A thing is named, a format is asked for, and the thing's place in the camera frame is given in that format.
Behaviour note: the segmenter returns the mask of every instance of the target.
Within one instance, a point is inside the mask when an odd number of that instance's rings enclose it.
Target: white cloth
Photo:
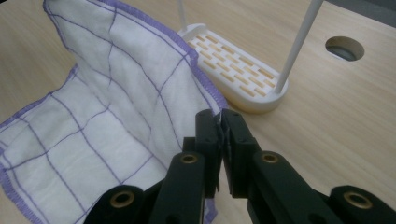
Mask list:
[[[59,90],[0,124],[0,183],[33,223],[82,223],[108,189],[164,178],[195,136],[195,114],[227,105],[198,54],[138,9],[98,0],[44,9],[77,65]]]

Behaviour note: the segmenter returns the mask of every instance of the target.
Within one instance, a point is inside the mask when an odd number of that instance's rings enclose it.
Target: purple stripe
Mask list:
[[[161,85],[160,87],[160,91],[163,91],[163,87],[166,85],[166,83],[169,81],[169,79],[173,76],[173,74],[176,72],[176,70],[178,69],[178,67],[180,66],[181,62],[183,62],[186,59],[186,55],[184,55],[177,63],[177,65],[175,66],[175,68],[172,70],[171,75],[169,75],[169,77],[165,80],[165,82]]]
[[[50,14],[52,14],[52,12],[51,12],[51,10],[50,10],[50,8],[49,8],[49,6],[48,6],[47,0],[44,0],[44,1],[43,1],[43,9],[44,9],[44,11],[47,13],[47,16],[49,17],[49,19],[50,19],[50,20],[53,22],[53,24],[55,25],[56,31],[57,31],[57,33],[58,33],[58,36],[61,38],[61,41],[62,41],[62,43],[64,44],[64,47],[66,48],[66,42],[65,42],[65,40],[64,40],[64,35],[63,35],[61,29],[59,28],[59,26],[60,26],[60,25],[59,25],[59,22],[56,21],[54,18],[50,17]]]
[[[188,55],[190,55],[190,57],[191,57],[191,63],[189,63],[187,60],[186,60],[186,62],[187,62],[187,64],[190,65],[191,70],[194,73],[194,75],[197,77],[198,81],[201,83],[203,88],[213,97],[215,102],[218,104],[219,108],[228,108],[227,101],[225,100],[225,98],[222,96],[222,94],[219,92],[219,90],[214,86],[214,84],[207,77],[207,75],[198,67],[198,53],[195,51],[195,49],[190,47],[175,31],[173,31],[173,30],[169,29],[168,27],[164,26],[163,24],[155,21],[154,19],[152,19],[151,17],[146,15],[144,12],[142,12],[134,7],[131,7],[129,5],[126,5],[122,2],[113,1],[113,0],[99,0],[99,1],[106,3],[107,5],[110,5],[112,7],[118,7],[119,9],[137,17],[139,20],[144,21],[145,23],[149,24],[151,27],[154,27],[157,30],[161,31],[163,34],[167,35],[171,40],[174,41],[175,44],[177,44],[179,47],[181,47],[184,51],[188,52]],[[137,24],[141,25],[140,23],[138,23],[137,21],[135,21],[131,18],[127,18],[127,19],[134,21]],[[152,32],[147,27],[145,27],[143,25],[141,25],[141,26],[144,27],[146,30]],[[167,43],[175,51],[180,53],[177,49],[175,49],[173,47],[172,44],[167,42],[163,37],[161,37],[160,35],[158,35],[154,32],[152,32],[152,33],[154,35],[158,36],[159,38],[161,38],[165,43]],[[208,102],[208,105],[213,110],[213,107],[209,102]]]
[[[78,26],[78,27],[80,27],[80,28],[82,28],[82,29],[85,29],[86,31],[92,33],[93,35],[95,35],[96,37],[98,37],[98,38],[100,38],[100,39],[106,41],[107,43],[110,43],[108,40],[103,39],[103,38],[100,37],[99,35],[96,35],[94,32],[92,32],[91,30],[89,30],[89,29],[86,28],[86,27],[83,27],[83,26],[81,26],[81,25],[79,25],[79,24],[73,23],[72,21],[69,21],[68,19],[66,19],[66,18],[64,18],[64,17],[62,17],[62,16],[60,16],[60,15],[54,15],[54,14],[52,14],[52,16],[53,16],[53,17],[59,17],[59,18],[65,20],[65,21],[68,21],[68,22],[70,22],[70,23],[72,23],[72,24],[74,24],[74,25],[76,25],[76,26]],[[171,122],[171,127],[172,127],[172,129],[173,129],[173,133],[174,133],[175,138],[176,138],[176,140],[177,140],[177,144],[178,144],[179,148],[181,149],[181,142],[179,142],[178,139],[177,139],[176,130],[175,130],[175,128],[174,128],[173,121],[172,121],[172,118],[171,118],[170,113],[169,113],[169,109],[168,109],[168,107],[166,106],[166,104],[165,104],[165,102],[164,102],[164,100],[163,100],[163,96],[161,95],[161,93],[160,93],[160,91],[157,89],[157,87],[155,86],[153,80],[147,75],[146,71],[143,69],[143,66],[142,66],[134,57],[132,57],[132,55],[130,55],[130,54],[129,54],[128,52],[126,52],[125,50],[119,48],[117,45],[113,45],[113,46],[116,47],[117,49],[119,49],[120,51],[124,52],[124,53],[125,53],[126,55],[128,55],[135,63],[137,63],[137,64],[139,65],[139,67],[142,69],[142,71],[143,71],[143,73],[145,74],[145,76],[146,76],[146,78],[148,79],[148,81],[151,83],[151,85],[154,87],[154,89],[156,90],[156,92],[157,92],[158,95],[160,96],[160,99],[161,99],[161,101],[163,102],[163,107],[164,107],[164,109],[165,109],[165,112],[166,112],[166,114],[167,114],[167,116],[168,116],[168,118],[169,118],[169,120],[170,120],[170,122]],[[71,50],[71,51],[73,51],[74,53],[76,53],[78,57],[80,57],[81,59],[83,59],[83,60],[86,62],[86,60],[85,60],[83,57],[79,56],[78,53],[77,53],[75,50],[70,49],[70,48],[69,48],[69,50]],[[99,71],[96,71],[96,72],[97,72],[98,74],[101,74],[101,75],[107,77],[107,78],[110,78],[110,77],[106,76],[105,74],[102,74],[102,73],[99,72]]]
[[[87,85],[79,76],[76,76],[76,78],[77,78],[77,80],[81,81],[84,85]],[[126,94],[126,95],[128,96],[128,98],[129,98],[129,95],[126,93],[126,90],[123,89],[123,88],[121,88],[121,89],[124,90],[125,94]],[[99,99],[98,96],[95,95],[95,97],[96,97],[96,99],[98,100],[98,102],[99,102],[101,105],[104,105],[103,102]],[[148,146],[146,146],[146,144],[144,144],[142,141],[140,141],[139,139],[137,139],[137,138],[125,127],[125,124],[122,122],[122,120],[121,120],[116,114],[114,114],[114,112],[113,112],[112,110],[108,109],[108,112],[110,112],[110,113],[113,115],[113,117],[122,125],[122,127],[124,128],[124,130],[125,130],[129,135],[131,135],[132,138],[133,138],[135,141],[137,141],[138,143],[140,143],[140,145],[142,145],[148,152],[150,152],[150,153],[154,156],[154,158],[163,166],[163,168],[166,169],[166,166],[163,164],[163,162],[162,162],[160,159],[158,159],[158,157],[156,157],[156,156],[154,155],[154,153],[149,149]],[[146,121],[145,117],[144,117],[140,112],[139,112],[139,114],[140,114],[140,116],[143,118],[143,120],[147,123],[147,125],[148,125],[148,127],[149,127],[149,129],[150,129],[150,131],[151,131],[151,127],[149,126],[149,123]]]
[[[127,181],[128,179],[130,179],[132,176],[136,175],[147,163],[149,163],[149,161],[151,160],[151,158],[154,157],[154,154],[151,154],[150,157],[148,157],[148,159],[146,159],[146,161],[139,167],[137,168],[137,170],[135,170],[131,175],[129,175],[128,177],[126,177],[123,181],[122,184],[125,183],[125,181]]]
[[[157,158],[154,156],[154,154],[151,154],[151,156],[149,156],[148,159],[145,160],[145,162],[144,162],[142,165],[140,165],[139,168],[137,168],[137,170],[135,170],[135,171],[134,171],[131,175],[129,175],[128,177],[126,177],[126,178],[122,181],[121,184],[124,184],[125,181],[127,181],[128,179],[130,179],[131,177],[133,177],[134,175],[136,175],[147,163],[149,163],[149,161],[151,160],[151,158],[157,159]],[[82,215],[76,220],[75,223],[78,223],[78,222],[79,222],[80,220],[82,220],[85,216],[87,216],[87,214],[91,211],[91,209],[96,205],[97,201],[95,201],[95,202],[91,205],[91,207],[90,207],[89,209],[87,209],[87,211],[86,211],[84,214],[82,214]]]
[[[76,74],[76,70],[77,70],[77,66],[75,65],[72,70],[69,73],[69,76],[66,79],[66,82],[62,85],[61,88],[64,87],[64,85],[66,85],[66,83],[72,79],[72,77]],[[14,121],[15,119],[20,118],[22,115],[24,115],[25,113],[27,113],[28,111],[30,111],[31,109],[35,108],[36,106],[40,105],[41,103],[43,103],[47,97],[51,94],[53,94],[56,91],[51,91],[49,93],[47,93],[46,96],[44,96],[43,98],[27,105],[26,107],[24,107],[23,109],[21,109],[20,111],[18,111],[17,113],[15,113],[12,117],[10,117],[9,119],[6,119],[6,121],[4,121],[3,123],[0,124],[0,128],[3,128],[4,126],[7,126],[8,124],[10,124],[12,121]],[[8,129],[10,126],[7,126],[4,130],[2,130],[0,133],[2,133],[3,131],[5,131],[6,129]]]
[[[3,147],[8,147],[6,143],[4,143],[2,140],[0,140],[0,144],[3,145]]]
[[[181,64],[181,62],[186,58],[186,56],[189,55],[189,53],[187,53],[186,55],[183,56],[182,59],[180,59],[180,61],[178,62],[177,66],[175,67],[175,69],[172,71],[172,74],[165,80],[165,82],[163,83],[163,85],[161,86],[161,90],[163,89],[163,87],[166,85],[166,83],[168,82],[168,80],[173,76],[173,74],[176,72],[177,68],[179,67],[179,65]],[[197,88],[198,92],[200,92],[200,94],[203,96],[204,100],[206,101],[206,104],[212,109],[213,111],[213,107],[211,106],[209,100],[205,97],[204,93],[202,92],[201,88],[198,87],[198,85],[195,83],[195,87]]]
[[[106,110],[101,111],[101,112],[99,112],[99,113],[93,115],[90,119],[87,120],[87,123],[84,125],[84,127],[82,127],[82,130],[83,130],[85,127],[87,127],[87,125],[88,125],[88,123],[89,123],[89,121],[90,121],[91,119],[95,118],[95,117],[98,116],[98,115],[101,115],[101,114],[107,112],[107,110],[108,110],[108,107],[106,108]],[[61,139],[59,142],[57,142],[55,145],[53,145],[52,147],[49,147],[44,153],[39,154],[39,155],[37,155],[37,156],[34,156],[34,157],[30,158],[30,159],[27,159],[27,160],[25,160],[25,161],[23,161],[23,162],[21,162],[21,163],[19,163],[19,164],[15,164],[15,165],[13,165],[13,166],[7,168],[7,170],[12,170],[12,169],[18,168],[18,167],[24,165],[25,163],[27,163],[27,162],[29,162],[29,161],[33,161],[33,160],[35,160],[35,159],[38,159],[38,158],[44,156],[45,154],[49,153],[53,148],[55,148],[55,147],[58,146],[60,143],[62,143],[62,141],[64,141],[65,139],[67,139],[68,137],[70,137],[70,136],[72,136],[72,135],[74,135],[74,134],[76,134],[76,133],[79,133],[80,131],[81,131],[81,130],[77,130],[77,131],[75,131],[75,132],[73,132],[73,133],[68,134],[66,137],[62,138],[62,139]]]
[[[3,155],[4,160],[11,165],[11,162],[8,160],[6,155]],[[22,191],[23,194],[26,195],[26,197],[30,200],[30,202],[33,204],[33,206],[37,209],[38,213],[45,219],[47,223],[50,223],[44,213],[41,211],[40,207],[37,206],[33,198],[27,193],[27,191],[23,188],[23,186],[20,183],[20,180],[18,179],[17,174],[15,173],[15,170],[12,170],[12,175],[14,176],[14,180],[18,186],[18,189]],[[12,186],[11,181],[9,180],[9,177],[7,175],[7,172],[5,172],[4,166],[2,163],[0,163],[0,183],[4,189],[5,194],[8,196],[8,198],[16,204],[18,209],[31,221],[32,223],[35,224],[42,224],[43,221],[39,219],[35,213],[29,208],[27,203],[24,201],[24,199],[20,196],[19,193],[17,193]]]
[[[24,119],[22,119],[24,122],[27,123],[28,128],[30,129],[30,131],[32,132],[32,134],[35,136],[35,139],[38,141],[38,144],[42,147],[42,149],[45,152],[47,161],[49,162],[50,167],[52,168],[52,170],[55,172],[55,174],[57,176],[59,176],[59,178],[61,179],[61,181],[64,183],[64,185],[66,186],[67,190],[70,192],[70,194],[73,196],[73,198],[76,200],[76,202],[78,203],[78,206],[82,209],[83,212],[85,212],[84,207],[82,206],[81,202],[79,201],[79,199],[77,198],[76,194],[73,192],[73,190],[70,189],[70,186],[66,183],[66,181],[64,180],[64,178],[62,177],[62,175],[59,173],[59,171],[55,168],[55,166],[52,164],[52,162],[50,161],[50,157],[48,155],[48,151],[46,150],[46,147],[44,146],[43,142],[41,141],[41,139],[38,137],[37,133],[35,132],[35,130],[32,128],[32,126],[30,125],[30,123]]]
[[[208,223],[211,223],[215,217],[218,215],[218,210],[215,207],[215,200],[214,199],[205,199],[206,207],[209,210],[209,213],[206,214]]]
[[[110,27],[108,28],[108,31],[107,31],[109,34],[110,34],[110,31],[111,31],[111,28],[112,28],[113,25],[114,25],[114,21],[116,20],[116,15],[117,15],[117,8],[114,8],[113,21],[111,22]],[[107,61],[108,61],[108,75],[109,75],[109,77],[110,77],[110,80],[109,80],[109,82],[108,82],[108,87],[111,85],[111,81],[113,80],[113,76],[112,76],[112,72],[111,72],[110,55],[111,55],[111,50],[113,50],[113,47],[114,47],[113,40],[111,40],[111,38],[110,38],[109,41],[110,41],[111,47],[110,47],[110,51],[109,51],[108,56],[107,56]]]
[[[60,105],[62,105],[64,107],[64,109],[67,110],[67,112],[69,113],[70,117],[72,117],[73,121],[77,124],[78,128],[81,131],[82,136],[84,137],[85,142],[87,143],[87,145],[90,147],[90,149],[96,154],[96,156],[99,157],[99,159],[102,161],[102,163],[107,167],[107,169],[110,171],[110,173],[114,176],[114,178],[120,183],[121,181],[117,178],[116,174],[114,173],[114,171],[111,169],[111,167],[107,164],[107,162],[105,161],[105,159],[99,154],[98,151],[96,151],[96,149],[91,145],[90,141],[88,141],[87,136],[85,135],[85,133],[83,132],[83,130],[81,129],[81,126],[79,125],[79,123],[76,120],[76,117],[73,115],[72,111],[70,110],[69,107],[67,107],[67,105],[65,105],[61,100],[59,100],[58,98],[56,98],[53,94],[51,95],[51,97],[53,99],[55,99]]]

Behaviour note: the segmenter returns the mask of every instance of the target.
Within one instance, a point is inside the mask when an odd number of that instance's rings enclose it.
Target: purple hem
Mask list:
[[[43,98],[34,101],[32,103],[30,103],[29,105],[25,106],[24,108],[22,108],[21,110],[19,110],[18,112],[16,112],[14,115],[12,115],[10,118],[6,119],[3,123],[0,123],[0,129],[3,128],[4,126],[7,126],[9,123],[11,123],[12,121],[14,121],[17,118],[20,118],[23,114],[29,112],[31,109],[35,108],[36,106],[40,105],[41,103],[43,103],[47,97],[49,97],[50,95],[52,95],[54,92],[60,90],[61,88],[64,87],[64,85],[66,85],[67,81],[70,80],[70,78],[76,73],[76,69],[78,69],[77,65],[74,65],[72,70],[70,70],[69,75],[66,78],[66,81],[64,82],[64,84],[58,88],[55,91],[50,91],[49,93],[46,94],[46,96],[44,96]]]
[[[48,0],[44,0],[44,3],[43,3],[45,10],[47,9],[46,8],[47,1]],[[139,9],[131,7],[127,4],[119,2],[117,0],[97,0],[97,1],[107,4],[111,7],[116,8],[116,9],[120,9],[120,10],[140,19],[141,21],[145,22],[149,26],[157,29],[161,33],[168,36],[176,45],[178,45],[181,49],[183,49],[186,52],[186,55],[188,55],[191,58],[190,67],[191,67],[192,73],[198,79],[199,83],[207,91],[207,93],[213,97],[217,106],[220,109],[228,107],[225,98],[222,96],[222,94],[219,92],[219,90],[214,86],[212,81],[198,67],[198,53],[194,49],[192,49],[175,31],[169,29],[168,27],[164,26],[163,24],[159,23],[158,21],[155,21],[154,19],[152,19],[150,16],[148,16],[144,12],[140,11]],[[60,38],[64,42],[63,36],[61,35],[61,33],[57,27],[57,22],[54,20],[52,20],[52,21],[54,22],[55,27],[58,30],[58,34],[59,34]],[[72,70],[70,71],[70,73],[69,73],[65,83],[62,85],[62,87],[73,77],[73,75],[76,73],[76,69],[78,69],[77,65],[75,65],[72,68]],[[13,122],[15,119],[20,118],[25,113],[34,109],[36,106],[42,104],[47,99],[47,97],[49,97],[56,91],[49,92],[43,98],[30,103],[29,105],[27,105],[20,111],[16,112],[12,117],[10,117],[9,119],[6,119],[4,122],[0,123],[0,129],[7,126],[11,122]],[[2,155],[3,153],[4,153],[4,150],[0,147],[0,155]],[[0,163],[0,184],[2,185],[4,192],[8,196],[8,198],[17,205],[17,207],[21,210],[21,212],[31,222],[42,223],[42,221],[35,215],[35,213],[24,202],[24,200],[21,198],[21,196],[15,191],[15,189],[13,188],[13,186],[11,184],[8,174],[5,172],[4,166],[1,163]],[[213,218],[216,216],[217,211],[216,211],[216,208],[214,207],[213,200],[208,200],[207,206],[209,208],[209,213],[207,214],[205,220],[207,220],[208,222],[211,222],[213,220]]]
[[[181,49],[187,52],[187,55],[191,58],[191,70],[204,89],[213,97],[216,101],[219,108],[228,108],[227,101],[224,96],[219,92],[219,90],[215,87],[213,82],[209,79],[209,77],[198,67],[198,53],[190,47],[183,38],[180,37],[175,31],[169,29],[162,23],[155,21],[146,13],[141,10],[129,6],[125,3],[119,2],[117,0],[97,0],[99,2],[105,3],[109,6],[116,7],[117,9],[123,10],[128,14],[137,17],[139,20],[147,23],[151,27],[156,28],[161,31],[163,34],[167,35],[175,44],[177,44]]]

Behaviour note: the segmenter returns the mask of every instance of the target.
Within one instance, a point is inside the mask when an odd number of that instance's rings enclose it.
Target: black plastic part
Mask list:
[[[276,220],[271,209],[262,197],[256,184],[252,182],[249,186],[247,211],[253,224],[275,224]]]
[[[250,182],[248,167],[260,147],[239,113],[223,109],[221,124],[225,135],[223,160],[230,193],[234,198],[247,198]]]
[[[201,224],[204,214],[205,158],[196,152],[177,154],[163,180],[150,224]]]
[[[332,190],[329,206],[345,223],[396,223],[396,213],[372,193],[351,186]]]
[[[219,141],[218,118],[211,110],[203,110],[195,117],[195,149],[205,157],[205,196],[215,197],[219,189],[221,167],[221,142]]]
[[[182,151],[194,151],[195,150],[195,137],[184,137]]]
[[[256,153],[252,173],[276,223],[343,223],[279,154]]]
[[[163,181],[160,181],[157,184],[153,185],[151,188],[145,190],[145,194],[144,194],[145,201],[143,203],[142,208],[140,209],[138,219],[135,222],[136,224],[149,223],[149,217],[151,216],[152,208],[154,207],[154,204],[157,201],[157,196],[160,192],[162,185],[163,185]]]
[[[144,192],[133,186],[117,186],[108,190],[88,214],[84,224],[138,223],[144,204]]]

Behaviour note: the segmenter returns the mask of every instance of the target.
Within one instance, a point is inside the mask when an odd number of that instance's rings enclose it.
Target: fabric fold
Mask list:
[[[138,9],[97,0],[44,9],[77,64],[59,90],[0,124],[0,183],[33,223],[83,223],[108,189],[164,178],[195,136],[195,114],[227,104],[198,54]]]

